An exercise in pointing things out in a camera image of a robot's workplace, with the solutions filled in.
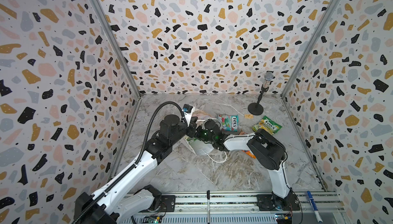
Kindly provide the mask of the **teal Fox's candy packet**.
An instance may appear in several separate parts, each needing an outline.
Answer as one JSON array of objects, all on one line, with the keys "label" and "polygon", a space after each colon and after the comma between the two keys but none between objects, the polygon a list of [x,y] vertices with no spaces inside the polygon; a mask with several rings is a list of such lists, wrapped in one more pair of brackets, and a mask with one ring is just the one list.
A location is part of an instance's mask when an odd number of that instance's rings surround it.
[{"label": "teal Fox's candy packet", "polygon": [[217,119],[223,131],[238,131],[238,115],[219,114]]}]

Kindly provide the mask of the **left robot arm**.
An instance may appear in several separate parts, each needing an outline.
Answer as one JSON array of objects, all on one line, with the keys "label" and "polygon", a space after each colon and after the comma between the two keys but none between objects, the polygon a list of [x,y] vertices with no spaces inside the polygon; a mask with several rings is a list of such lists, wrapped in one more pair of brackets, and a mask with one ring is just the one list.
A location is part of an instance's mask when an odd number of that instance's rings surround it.
[{"label": "left robot arm", "polygon": [[185,136],[193,137],[197,117],[181,122],[176,115],[167,115],[159,131],[146,142],[145,149],[117,176],[94,193],[82,193],[75,202],[75,224],[120,224],[135,214],[160,205],[161,192],[149,185],[131,197],[129,191],[155,169],[173,151],[173,145]]}]

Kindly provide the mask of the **orange snack packet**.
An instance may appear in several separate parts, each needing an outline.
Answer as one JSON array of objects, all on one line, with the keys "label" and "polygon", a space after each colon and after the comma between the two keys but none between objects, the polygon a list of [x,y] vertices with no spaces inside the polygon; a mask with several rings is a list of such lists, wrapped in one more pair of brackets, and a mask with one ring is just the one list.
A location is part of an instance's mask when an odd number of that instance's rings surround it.
[{"label": "orange snack packet", "polygon": [[255,156],[251,151],[244,150],[244,153],[246,153],[247,155],[249,155],[251,158],[256,159],[256,156]]}]

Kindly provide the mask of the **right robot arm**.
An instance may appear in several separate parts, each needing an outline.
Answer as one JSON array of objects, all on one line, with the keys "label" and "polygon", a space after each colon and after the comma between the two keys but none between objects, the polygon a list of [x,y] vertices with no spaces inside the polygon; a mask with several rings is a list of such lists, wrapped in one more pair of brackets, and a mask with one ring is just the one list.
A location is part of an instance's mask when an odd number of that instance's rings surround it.
[{"label": "right robot arm", "polygon": [[285,162],[288,159],[285,146],[263,129],[244,135],[223,133],[218,124],[208,119],[198,126],[192,134],[194,138],[211,144],[214,149],[229,152],[237,150],[251,151],[256,160],[268,170],[272,184],[272,193],[257,197],[257,206],[261,211],[299,211],[300,201],[289,187],[286,177]]}]

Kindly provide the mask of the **white paper bag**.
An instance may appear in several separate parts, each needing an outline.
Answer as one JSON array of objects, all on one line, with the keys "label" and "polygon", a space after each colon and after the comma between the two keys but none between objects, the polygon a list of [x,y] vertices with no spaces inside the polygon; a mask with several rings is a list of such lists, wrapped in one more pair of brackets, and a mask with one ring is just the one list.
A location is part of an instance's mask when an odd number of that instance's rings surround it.
[{"label": "white paper bag", "polygon": [[[198,118],[196,122],[198,126],[201,125],[203,128],[205,128],[204,127],[205,121],[208,119],[212,119],[218,125],[219,129],[221,129],[221,123],[217,118],[212,117],[210,114],[200,109],[196,109],[193,112],[193,116]],[[215,163],[224,163],[228,159],[228,155],[226,152],[225,152],[225,159],[223,161],[216,161],[215,159],[213,159],[209,155],[214,150],[213,146],[210,143],[204,143],[203,141],[200,141],[197,138],[190,138],[188,136],[185,136],[184,138],[181,139],[181,143],[184,146],[186,146],[195,155],[199,155],[199,156],[206,155]]]}]

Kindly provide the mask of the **green yellow Fox's candy packet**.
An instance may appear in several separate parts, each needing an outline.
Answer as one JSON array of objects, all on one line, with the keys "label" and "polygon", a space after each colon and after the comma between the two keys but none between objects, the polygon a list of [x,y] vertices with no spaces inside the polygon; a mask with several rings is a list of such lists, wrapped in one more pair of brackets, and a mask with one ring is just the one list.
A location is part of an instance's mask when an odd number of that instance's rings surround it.
[{"label": "green yellow Fox's candy packet", "polygon": [[257,132],[259,129],[263,129],[270,135],[274,135],[280,131],[281,125],[277,124],[275,121],[267,117],[266,115],[255,125],[252,126],[252,130]]}]

